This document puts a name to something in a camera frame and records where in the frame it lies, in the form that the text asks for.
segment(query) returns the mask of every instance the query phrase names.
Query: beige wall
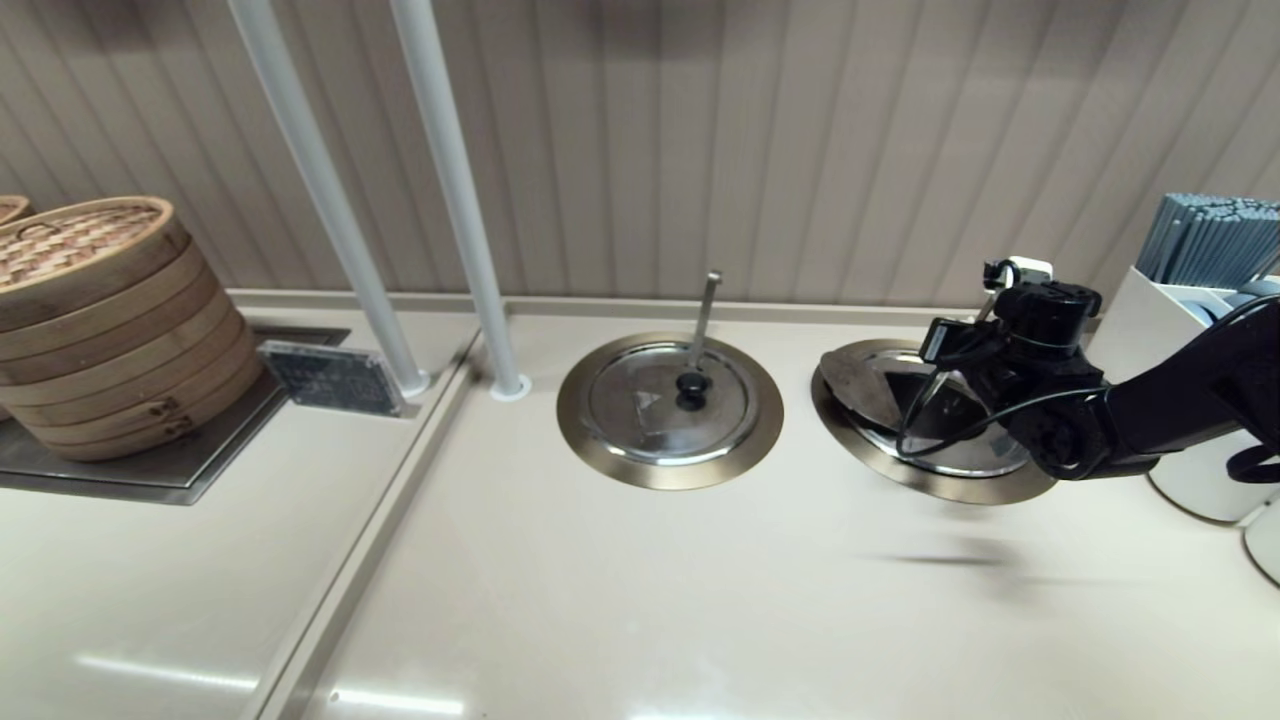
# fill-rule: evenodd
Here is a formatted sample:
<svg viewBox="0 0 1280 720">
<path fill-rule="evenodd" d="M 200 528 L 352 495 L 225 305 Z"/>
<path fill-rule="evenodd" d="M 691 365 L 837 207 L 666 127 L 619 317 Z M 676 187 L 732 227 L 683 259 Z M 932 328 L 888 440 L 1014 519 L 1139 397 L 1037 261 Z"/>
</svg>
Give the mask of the beige wall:
<svg viewBox="0 0 1280 720">
<path fill-rule="evenodd" d="M 1112 291 L 1158 196 L 1280 197 L 1280 0 L 439 0 L 503 288 Z M 384 0 L 279 0 L 388 284 L 463 279 Z M 223 279 L 343 287 L 224 0 L 0 0 L 0 193 L 175 200 Z"/>
</svg>

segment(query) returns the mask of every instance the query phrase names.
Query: stacked bamboo steamer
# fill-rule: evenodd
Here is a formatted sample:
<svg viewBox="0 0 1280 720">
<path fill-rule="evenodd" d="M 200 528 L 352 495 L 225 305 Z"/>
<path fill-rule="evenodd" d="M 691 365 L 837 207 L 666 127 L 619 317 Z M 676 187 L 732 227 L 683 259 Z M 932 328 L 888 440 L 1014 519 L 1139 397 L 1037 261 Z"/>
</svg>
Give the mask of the stacked bamboo steamer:
<svg viewBox="0 0 1280 720">
<path fill-rule="evenodd" d="M 0 195 L 0 225 L 31 214 L 31 200 L 20 195 Z M 0 406 L 0 420 L 8 420 L 9 411 Z"/>
<path fill-rule="evenodd" d="M 0 227 L 0 405 L 69 460 L 182 437 L 261 370 L 253 334 L 157 197 Z"/>
</svg>

